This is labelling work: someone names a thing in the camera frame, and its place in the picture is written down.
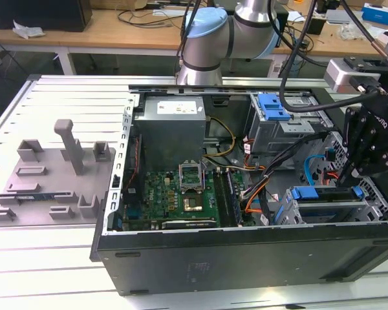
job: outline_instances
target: printed label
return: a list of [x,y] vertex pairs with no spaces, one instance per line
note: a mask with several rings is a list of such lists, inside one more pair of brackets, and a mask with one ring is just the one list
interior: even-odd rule
[[16,196],[16,199],[20,199],[20,200],[33,200],[34,197],[33,196]]
[[197,114],[195,101],[160,101],[156,106],[158,114]]

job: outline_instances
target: gray plastic peg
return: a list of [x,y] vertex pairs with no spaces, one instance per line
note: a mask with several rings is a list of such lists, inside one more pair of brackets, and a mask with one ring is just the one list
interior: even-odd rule
[[61,136],[70,162],[77,176],[82,174],[83,162],[81,151],[76,147],[72,135],[73,122],[70,119],[58,119],[54,124],[54,132]]

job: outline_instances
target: wooden desk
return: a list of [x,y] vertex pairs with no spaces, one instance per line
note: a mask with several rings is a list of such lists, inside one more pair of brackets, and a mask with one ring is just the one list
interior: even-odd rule
[[[309,0],[304,3],[290,1],[288,6],[306,15]],[[114,10],[94,10],[88,27],[83,32],[46,31],[43,37],[34,37],[28,40],[17,36],[11,30],[0,30],[0,42],[8,50],[22,50],[31,52],[53,52],[59,55],[65,74],[75,74],[71,53],[84,54],[125,54],[125,55],[152,55],[174,56],[180,44],[180,30],[175,27],[146,29],[127,25],[118,20]],[[147,15],[133,21],[136,23],[163,19],[162,16]],[[174,24],[181,25],[182,18],[174,19]],[[294,23],[301,29],[302,23]],[[364,40],[341,40],[336,31],[340,26],[325,24],[320,36],[313,36],[314,48],[309,53],[318,60],[326,61],[330,57],[346,55],[375,56],[376,51]],[[290,54],[290,49],[282,44],[275,48],[269,56],[272,60],[270,67],[271,78],[277,73],[283,61]]]
[[[302,15],[307,15],[310,1],[305,0],[303,3],[295,3],[289,1],[288,6],[295,11],[301,12]],[[303,23],[294,23],[296,29],[302,29]],[[342,40],[337,31],[340,25],[329,25],[325,23],[320,35],[310,35],[314,41],[314,48],[309,52],[311,56],[327,56],[327,57],[342,57],[347,55],[363,55],[377,56],[378,53],[366,40]]]

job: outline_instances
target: yellow wire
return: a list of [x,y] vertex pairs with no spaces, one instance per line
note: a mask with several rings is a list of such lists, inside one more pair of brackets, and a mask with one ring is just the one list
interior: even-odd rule
[[230,153],[234,149],[234,146],[235,146],[235,136],[234,136],[234,133],[230,130],[230,128],[227,127],[226,124],[224,124],[218,118],[215,118],[215,117],[212,116],[212,117],[210,117],[210,119],[214,119],[217,123],[222,125],[230,133],[230,136],[232,137],[232,144],[230,145],[228,150],[225,150],[224,152],[215,153],[215,154],[205,154],[204,157],[205,158],[207,158],[207,157],[219,157],[219,156],[223,156],[223,155],[226,155],[226,154]]

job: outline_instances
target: blue plastic latch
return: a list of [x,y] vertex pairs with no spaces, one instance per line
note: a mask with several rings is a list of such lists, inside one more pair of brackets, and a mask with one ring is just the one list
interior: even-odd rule
[[275,94],[259,94],[259,104],[267,121],[288,121],[290,115],[286,113],[279,98]]
[[280,215],[282,214],[283,210],[285,209],[285,207],[283,207],[283,205],[280,207],[280,209],[278,210],[276,216],[274,217],[274,220],[273,222],[276,222],[279,218],[280,218]]
[[292,193],[293,199],[299,199],[300,198],[300,193],[297,190],[297,188],[292,189],[290,192]]
[[363,190],[359,186],[353,186],[352,190],[360,199],[365,197]]
[[297,186],[291,191],[293,199],[315,199],[319,198],[318,192],[313,186]]

